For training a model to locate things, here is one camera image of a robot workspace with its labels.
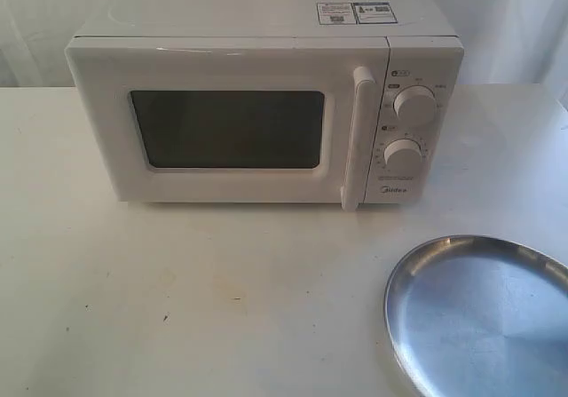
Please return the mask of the white microwave door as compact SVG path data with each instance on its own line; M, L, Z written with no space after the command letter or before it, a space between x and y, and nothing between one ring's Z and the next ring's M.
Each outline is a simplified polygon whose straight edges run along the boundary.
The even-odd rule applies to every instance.
M383 37L77 37L66 55L122 201L364 201Z

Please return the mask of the white microwave oven body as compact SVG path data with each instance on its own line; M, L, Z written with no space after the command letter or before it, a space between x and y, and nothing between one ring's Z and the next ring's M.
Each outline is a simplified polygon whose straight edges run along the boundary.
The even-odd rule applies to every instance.
M413 202L422 194L439 133L464 53L462 44L431 0L389 2L397 24L320 25L320 0L125 0L85 24L73 37L192 38L363 38L383 37L390 46L379 104L363 204ZM429 123L409 126L396 116L393 101L405 88L429 88L437 114ZM422 167L399 174L385 166L385 148L411 139L422 150Z

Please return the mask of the energy label sticker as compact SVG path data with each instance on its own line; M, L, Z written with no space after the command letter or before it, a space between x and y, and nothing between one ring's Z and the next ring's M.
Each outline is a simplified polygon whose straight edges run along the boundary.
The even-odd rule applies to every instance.
M397 24L389 2L317 3L320 25Z

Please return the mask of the lower white control knob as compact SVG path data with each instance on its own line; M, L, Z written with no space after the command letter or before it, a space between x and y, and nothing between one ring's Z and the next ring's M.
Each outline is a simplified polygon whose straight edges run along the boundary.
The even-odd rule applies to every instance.
M388 170L399 174L413 174L422 167L422 150L411 139L397 139L391 142L383 153Z

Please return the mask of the white control knob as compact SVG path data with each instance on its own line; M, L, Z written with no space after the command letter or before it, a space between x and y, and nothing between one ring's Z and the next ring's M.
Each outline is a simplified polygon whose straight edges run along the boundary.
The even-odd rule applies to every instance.
M420 126L432 121L437 114L433 92L421 85L405 88L393 101L397 118L409 126Z
M391 142L383 153L388 170L399 174L413 174L422 167L422 150L411 139L397 139Z

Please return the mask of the upper white control knob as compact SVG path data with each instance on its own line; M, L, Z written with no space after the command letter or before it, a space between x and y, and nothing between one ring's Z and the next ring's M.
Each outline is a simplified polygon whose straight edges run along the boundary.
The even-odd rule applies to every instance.
M420 126L432 121L437 114L433 92L421 85L405 88L393 101L397 118L409 126Z

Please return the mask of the round steel plate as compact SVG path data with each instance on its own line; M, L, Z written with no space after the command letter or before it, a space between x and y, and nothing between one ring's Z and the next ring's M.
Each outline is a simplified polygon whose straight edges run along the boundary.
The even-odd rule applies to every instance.
M567 268L516 242L450 235L387 281L395 360L421 396L564 396Z

